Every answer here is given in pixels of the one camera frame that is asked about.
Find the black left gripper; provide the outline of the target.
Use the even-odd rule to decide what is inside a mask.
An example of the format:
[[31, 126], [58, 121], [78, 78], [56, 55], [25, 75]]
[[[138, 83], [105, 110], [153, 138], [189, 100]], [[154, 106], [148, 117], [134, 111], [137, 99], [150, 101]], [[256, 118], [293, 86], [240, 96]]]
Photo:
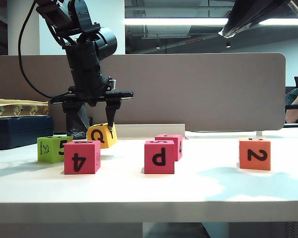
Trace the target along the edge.
[[63, 112], [66, 114], [67, 133], [86, 133], [89, 120], [84, 103], [94, 107], [97, 102], [104, 101], [106, 101], [108, 128], [112, 131], [115, 113], [120, 109], [121, 100], [132, 99], [134, 95], [133, 91], [113, 92], [110, 78], [102, 76], [100, 61], [116, 51], [117, 43], [87, 41], [73, 45], [66, 44], [64, 48], [74, 87], [69, 88], [71, 91], [69, 95], [54, 97], [51, 99], [51, 103], [62, 103]]

